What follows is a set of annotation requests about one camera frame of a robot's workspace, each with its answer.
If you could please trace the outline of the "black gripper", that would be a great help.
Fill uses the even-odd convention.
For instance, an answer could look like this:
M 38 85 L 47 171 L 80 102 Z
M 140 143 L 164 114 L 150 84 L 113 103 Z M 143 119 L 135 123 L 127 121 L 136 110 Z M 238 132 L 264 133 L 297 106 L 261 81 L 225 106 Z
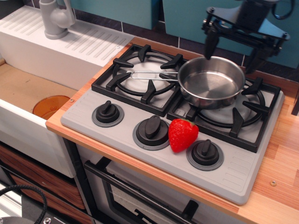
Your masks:
M 251 74 L 261 67 L 272 55 L 277 55 L 290 35 L 268 21 L 268 13 L 280 20 L 291 12 L 280 16 L 275 14 L 276 6 L 238 6 L 235 8 L 209 7 L 202 30 L 206 34 L 205 53 L 212 57 L 220 37 L 230 39 L 253 48 L 245 63 L 245 74 Z

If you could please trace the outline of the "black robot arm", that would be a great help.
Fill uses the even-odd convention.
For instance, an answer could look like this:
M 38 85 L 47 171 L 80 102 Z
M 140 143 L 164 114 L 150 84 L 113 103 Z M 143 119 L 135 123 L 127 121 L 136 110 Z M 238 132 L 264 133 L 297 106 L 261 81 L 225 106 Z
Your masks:
M 253 49 L 245 65 L 247 74 L 277 56 L 290 35 L 268 21 L 267 16 L 272 13 L 276 19 L 284 20 L 292 14 L 295 2 L 291 1 L 291 9 L 285 15 L 275 13 L 277 4 L 277 0 L 244 0 L 235 8 L 208 7 L 202 25 L 206 34 L 205 58 L 212 57 L 220 37 Z

